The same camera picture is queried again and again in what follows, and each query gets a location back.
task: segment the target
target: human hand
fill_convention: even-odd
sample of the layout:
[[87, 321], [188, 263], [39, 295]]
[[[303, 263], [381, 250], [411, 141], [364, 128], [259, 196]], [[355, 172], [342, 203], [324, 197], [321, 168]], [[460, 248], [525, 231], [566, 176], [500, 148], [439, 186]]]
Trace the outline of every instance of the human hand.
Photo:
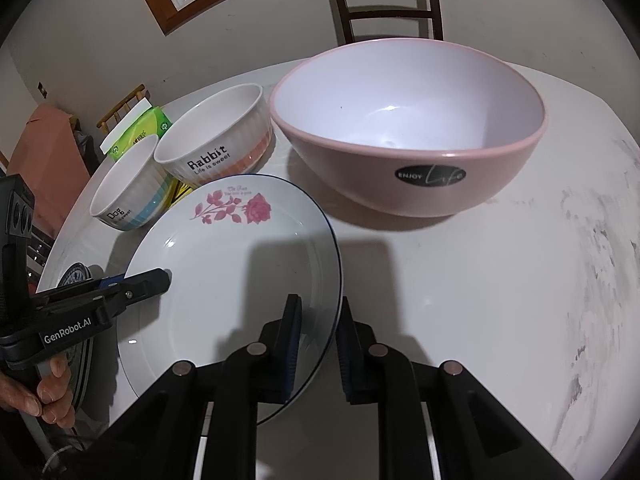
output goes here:
[[15, 408], [29, 415], [42, 416], [48, 424], [71, 428], [76, 422], [76, 412], [71, 405], [71, 370], [66, 364], [66, 355], [52, 357], [49, 366], [51, 375], [42, 378], [38, 384], [37, 397], [26, 386], [0, 372], [0, 407]]

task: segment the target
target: white bowl with orange stripe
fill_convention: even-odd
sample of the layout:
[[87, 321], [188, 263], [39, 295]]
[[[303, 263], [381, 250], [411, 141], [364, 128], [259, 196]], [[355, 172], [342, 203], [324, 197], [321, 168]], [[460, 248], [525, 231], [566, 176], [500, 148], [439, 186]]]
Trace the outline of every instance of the white bowl with orange stripe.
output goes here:
[[166, 131], [156, 162], [192, 187], [245, 173], [264, 155], [273, 127], [262, 87], [247, 83], [204, 99]]

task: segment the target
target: wall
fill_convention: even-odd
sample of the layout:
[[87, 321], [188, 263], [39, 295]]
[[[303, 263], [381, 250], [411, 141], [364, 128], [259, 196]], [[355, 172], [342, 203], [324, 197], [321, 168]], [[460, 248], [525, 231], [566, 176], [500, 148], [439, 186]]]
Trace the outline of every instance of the wall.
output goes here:
[[15, 68], [6, 44], [0, 46], [0, 152], [11, 159], [24, 125], [37, 104]]
[[[564, 78], [640, 139], [640, 60], [601, 0], [441, 0], [445, 38]], [[364, 32], [377, 32], [366, 25]], [[227, 0], [165, 37], [144, 0], [33, 0], [8, 39], [36, 95], [94, 126], [143, 82], [156, 104], [337, 44], [330, 0]]]

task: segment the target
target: white table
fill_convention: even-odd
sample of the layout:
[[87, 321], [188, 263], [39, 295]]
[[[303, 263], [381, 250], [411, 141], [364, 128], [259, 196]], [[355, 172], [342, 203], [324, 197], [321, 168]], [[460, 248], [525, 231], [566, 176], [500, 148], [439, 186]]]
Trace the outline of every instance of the white table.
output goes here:
[[[164, 111], [175, 121], [243, 82], [268, 95], [297, 63], [213, 84]], [[412, 360], [459, 360], [575, 478], [599, 479], [640, 419], [640, 150], [599, 98], [515, 68], [546, 101], [548, 132], [516, 179], [470, 211], [434, 221], [355, 205], [277, 129], [258, 168], [298, 184], [328, 213], [356, 320]], [[119, 233], [88, 214], [109, 167], [71, 211], [41, 289], [76, 261], [126, 270], [144, 231]], [[96, 341], [84, 404], [109, 422], [136, 398], [115, 341], [114, 331]], [[258, 460], [278, 480], [376, 478], [377, 450], [376, 410], [346, 404], [335, 351], [300, 400], [258, 431]]]

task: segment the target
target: black oval label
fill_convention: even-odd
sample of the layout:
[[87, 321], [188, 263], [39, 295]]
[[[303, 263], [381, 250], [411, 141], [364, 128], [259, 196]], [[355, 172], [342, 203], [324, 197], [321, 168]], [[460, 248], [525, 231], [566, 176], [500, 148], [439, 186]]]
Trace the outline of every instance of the black oval label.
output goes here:
[[451, 186], [466, 177], [466, 171], [455, 166], [407, 166], [396, 170], [396, 177], [407, 184], [423, 187]]

